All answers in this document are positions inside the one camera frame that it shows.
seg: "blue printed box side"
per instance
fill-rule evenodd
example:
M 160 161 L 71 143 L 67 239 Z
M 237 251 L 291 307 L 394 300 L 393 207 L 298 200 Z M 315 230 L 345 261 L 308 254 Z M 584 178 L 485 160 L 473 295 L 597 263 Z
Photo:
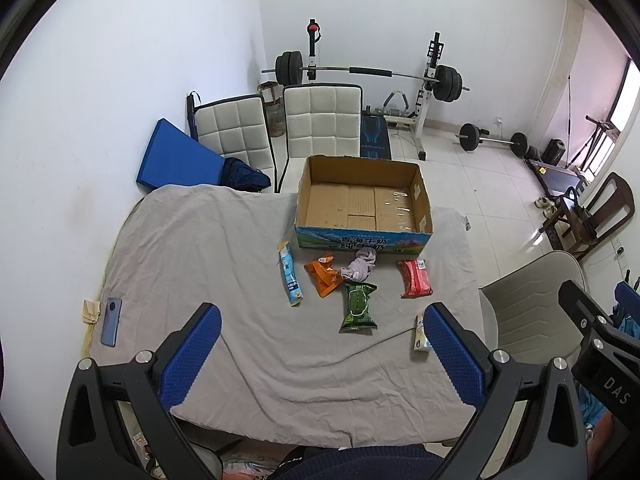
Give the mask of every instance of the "blue printed box side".
M 350 251 L 373 247 L 380 253 L 420 254 L 431 234 L 296 226 L 296 237 L 300 247 L 309 249 Z

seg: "green snack package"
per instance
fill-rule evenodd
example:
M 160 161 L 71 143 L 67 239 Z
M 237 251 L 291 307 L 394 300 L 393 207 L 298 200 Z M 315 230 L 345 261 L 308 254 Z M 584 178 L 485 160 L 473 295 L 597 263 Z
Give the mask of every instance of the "green snack package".
M 340 332 L 354 330 L 376 330 L 378 326 L 369 315 L 369 295 L 377 289 L 371 283 L 344 282 L 347 288 L 347 315 L 344 317 Z

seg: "blue snack package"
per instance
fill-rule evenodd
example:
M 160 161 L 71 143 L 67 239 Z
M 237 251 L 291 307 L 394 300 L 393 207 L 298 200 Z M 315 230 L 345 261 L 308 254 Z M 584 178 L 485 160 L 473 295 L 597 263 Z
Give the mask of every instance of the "blue snack package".
M 295 306 L 302 301 L 302 290 L 300 290 L 298 280 L 296 280 L 296 275 L 293 270 L 293 257 L 291 256 L 289 240 L 284 240 L 283 243 L 278 246 L 278 252 L 280 253 L 280 263 L 282 264 L 284 279 L 287 282 L 289 305 Z

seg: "brown wooden chair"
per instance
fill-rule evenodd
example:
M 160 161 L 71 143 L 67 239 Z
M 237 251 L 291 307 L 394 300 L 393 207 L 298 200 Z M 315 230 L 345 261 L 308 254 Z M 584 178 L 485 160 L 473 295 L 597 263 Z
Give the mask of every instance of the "brown wooden chair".
M 599 208 L 592 210 L 607 185 L 611 182 L 616 186 L 613 194 L 606 202 L 599 206 Z M 545 221 L 540 228 L 540 232 L 544 233 L 549 227 L 554 226 L 558 221 L 568 224 L 569 228 L 562 233 L 562 237 L 566 238 L 569 233 L 574 235 L 575 243 L 567 251 L 580 261 L 587 254 L 593 251 L 602 241 L 609 238 L 613 233 L 631 220 L 631 217 L 636 212 L 634 195 L 629 184 L 617 173 L 609 173 L 596 195 L 593 197 L 591 202 L 589 202 L 589 205 L 585 207 L 592 217 L 593 227 L 597 230 L 598 227 L 603 226 L 617 213 L 622 211 L 625 206 L 628 207 L 629 211 L 624 218 L 616 222 L 613 227 L 607 229 L 604 233 L 593 237 L 585 227 L 582 219 L 578 215 L 578 212 L 575 210 L 574 201 L 564 197 L 556 203 L 556 207 L 558 209 L 551 218 Z

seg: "white quilted chair back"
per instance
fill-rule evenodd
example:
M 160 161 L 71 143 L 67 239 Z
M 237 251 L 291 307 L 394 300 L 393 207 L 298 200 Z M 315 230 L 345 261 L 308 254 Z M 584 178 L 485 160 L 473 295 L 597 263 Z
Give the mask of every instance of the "white quilted chair back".
M 261 170 L 277 188 L 277 171 L 261 95 L 224 99 L 194 108 L 197 141 L 227 157 L 234 156 Z
M 360 86 L 287 86 L 284 89 L 284 110 L 289 158 L 360 156 Z

